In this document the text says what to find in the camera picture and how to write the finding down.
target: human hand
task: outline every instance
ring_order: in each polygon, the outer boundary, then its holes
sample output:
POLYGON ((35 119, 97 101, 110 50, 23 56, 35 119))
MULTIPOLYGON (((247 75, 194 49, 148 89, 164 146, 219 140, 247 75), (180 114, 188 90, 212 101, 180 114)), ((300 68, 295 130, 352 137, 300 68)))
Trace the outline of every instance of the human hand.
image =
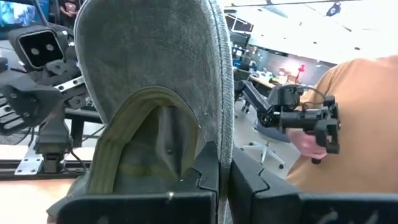
POLYGON ((315 136, 305 134, 301 130, 289 130, 287 135, 301 155, 314 159, 323 159, 327 155, 326 148, 317 144, 315 136))

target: floor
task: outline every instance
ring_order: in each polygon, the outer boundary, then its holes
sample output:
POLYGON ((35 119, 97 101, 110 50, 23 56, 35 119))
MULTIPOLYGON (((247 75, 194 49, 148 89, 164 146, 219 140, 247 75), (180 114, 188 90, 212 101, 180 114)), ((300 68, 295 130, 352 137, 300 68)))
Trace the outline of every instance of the floor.
MULTIPOLYGON (((248 145, 251 141, 256 141, 259 143, 266 143, 265 140, 261 138, 261 135, 258 134, 253 130, 254 122, 256 120, 256 112, 253 108, 250 109, 248 114, 244 114, 241 112, 241 107, 243 103, 237 102, 235 105, 235 112, 238 116, 235 119, 234 125, 234 141, 235 145, 238 147, 242 147, 248 145)), ((70 128, 71 121, 66 120, 67 126, 70 128)), ((102 124, 94 124, 94 123, 86 123, 84 129, 84 135, 90 135, 97 131, 99 128, 102 127, 102 124)), ((96 134, 94 138, 87 139, 83 142, 83 147, 94 147, 96 144, 96 140, 99 136, 96 134)), ((29 138, 23 140, 20 145, 27 145, 29 142, 29 138)), ((276 154, 285 161, 285 167, 283 169, 279 169, 279 163, 271 157, 266 157, 264 166, 266 169, 276 173, 281 178, 284 178, 291 168, 292 164, 297 160, 299 156, 298 150, 291 144, 288 143, 278 143, 272 144, 270 143, 270 147, 276 152, 276 154)), ((261 159, 261 152, 253 152, 253 151, 246 151, 250 156, 252 156, 256 161, 260 161, 261 159)))

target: monitor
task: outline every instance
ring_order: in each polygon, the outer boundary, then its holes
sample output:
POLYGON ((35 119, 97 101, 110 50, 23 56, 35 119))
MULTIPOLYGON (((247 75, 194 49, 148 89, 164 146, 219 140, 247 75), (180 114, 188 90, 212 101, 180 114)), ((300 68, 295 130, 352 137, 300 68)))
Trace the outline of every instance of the monitor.
POLYGON ((0 39, 13 29, 44 25, 34 0, 0 0, 0 9, 0 39))

